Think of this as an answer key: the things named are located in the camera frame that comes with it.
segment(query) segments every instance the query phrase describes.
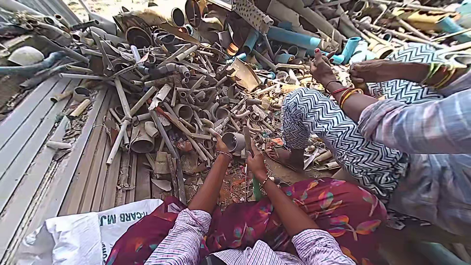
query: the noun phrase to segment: bangle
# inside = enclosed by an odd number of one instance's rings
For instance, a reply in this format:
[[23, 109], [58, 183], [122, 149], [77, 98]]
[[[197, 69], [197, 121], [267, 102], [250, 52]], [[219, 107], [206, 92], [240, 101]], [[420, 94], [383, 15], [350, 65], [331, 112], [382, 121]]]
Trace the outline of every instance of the bangle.
[[448, 74], [445, 75], [445, 77], [440, 82], [438, 82], [438, 84], [434, 85], [434, 88], [440, 89], [444, 84], [450, 81], [451, 77], [455, 74], [455, 71], [456, 71], [456, 68], [450, 65]]
[[262, 184], [260, 184], [260, 187], [263, 188], [263, 185], [265, 185], [265, 183], [267, 183], [267, 180], [268, 180], [268, 176], [267, 176], [267, 178], [262, 182]]
[[361, 88], [355, 88], [355, 89], [351, 89], [351, 90], [348, 90], [347, 92], [345, 92], [343, 95], [342, 95], [342, 98], [340, 100], [340, 108], [343, 107], [343, 103], [347, 100], [347, 98], [349, 96], [351, 96], [353, 93], [355, 92], [358, 92], [360, 94], [362, 94], [363, 90], [361, 90]]
[[332, 83], [332, 82], [336, 82], [336, 83], [339, 83], [339, 84], [342, 85], [342, 82], [340, 82], [340, 81], [338, 81], [338, 80], [332, 80], [332, 81], [330, 81], [329, 83], [327, 83], [327, 85], [325, 85], [325, 87], [324, 87], [324, 92], [325, 92], [325, 93], [329, 94], [329, 92], [327, 92], [327, 87], [328, 87], [328, 86], [330, 85], [330, 83]]
[[348, 87], [340, 88], [340, 89], [337, 89], [336, 91], [334, 91], [330, 94], [333, 96], [336, 93], [339, 93], [339, 92], [342, 92], [342, 91], [345, 91], [345, 90], [348, 90], [348, 89], [350, 89], [350, 88], [348, 88]]
[[223, 152], [223, 151], [216, 151], [216, 153], [215, 153], [216, 157], [217, 157], [219, 154], [224, 154], [224, 155], [228, 156], [228, 157], [232, 160], [232, 155], [229, 154], [229, 153], [226, 153], [226, 152]]

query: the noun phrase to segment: striped shirt sleeve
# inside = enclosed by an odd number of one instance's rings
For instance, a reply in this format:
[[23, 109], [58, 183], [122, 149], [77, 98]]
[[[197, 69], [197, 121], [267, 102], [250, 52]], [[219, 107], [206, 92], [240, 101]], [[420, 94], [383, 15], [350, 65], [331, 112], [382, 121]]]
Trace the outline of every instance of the striped shirt sleeve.
[[337, 241], [326, 231], [307, 229], [292, 239], [298, 255], [305, 264], [310, 265], [355, 265], [344, 255]]
[[145, 265], [195, 265], [211, 215], [205, 211], [181, 211], [169, 235], [157, 246]]
[[366, 107], [358, 122], [367, 139], [409, 154], [468, 154], [471, 90], [406, 105], [386, 99]]

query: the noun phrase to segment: red thread bracelet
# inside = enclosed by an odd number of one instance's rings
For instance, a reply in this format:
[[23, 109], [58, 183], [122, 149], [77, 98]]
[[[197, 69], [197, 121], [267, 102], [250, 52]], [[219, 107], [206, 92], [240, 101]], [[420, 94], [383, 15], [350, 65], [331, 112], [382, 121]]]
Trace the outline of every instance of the red thread bracelet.
[[334, 92], [332, 92], [332, 93], [330, 93], [330, 94], [331, 94], [331, 95], [334, 95], [335, 93], [339, 93], [339, 92], [345, 91], [345, 90], [347, 90], [347, 89], [348, 89], [348, 87], [340, 88], [340, 89], [337, 89], [337, 90], [335, 90]]

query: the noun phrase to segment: perforated metal sheet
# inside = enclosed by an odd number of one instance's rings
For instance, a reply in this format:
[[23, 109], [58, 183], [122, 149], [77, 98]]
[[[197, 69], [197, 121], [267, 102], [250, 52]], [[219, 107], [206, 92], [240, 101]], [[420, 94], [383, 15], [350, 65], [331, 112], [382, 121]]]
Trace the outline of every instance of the perforated metal sheet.
[[232, 10], [262, 34], [267, 34], [270, 26], [273, 25], [273, 19], [258, 9], [250, 0], [232, 0]]

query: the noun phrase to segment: sleeve cuff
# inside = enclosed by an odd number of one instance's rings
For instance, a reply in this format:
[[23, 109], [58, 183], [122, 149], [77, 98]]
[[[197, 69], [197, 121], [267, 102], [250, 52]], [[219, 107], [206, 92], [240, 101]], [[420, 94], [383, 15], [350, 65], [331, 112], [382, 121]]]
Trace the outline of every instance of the sleeve cuff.
[[319, 229], [307, 229], [295, 235], [291, 240], [299, 255], [312, 251], [313, 248], [330, 248], [341, 252], [340, 246], [329, 232]]
[[211, 215], [202, 210], [190, 211], [187, 208], [178, 214], [175, 220], [175, 226], [177, 225], [190, 225], [199, 228], [203, 234], [207, 234], [211, 225]]

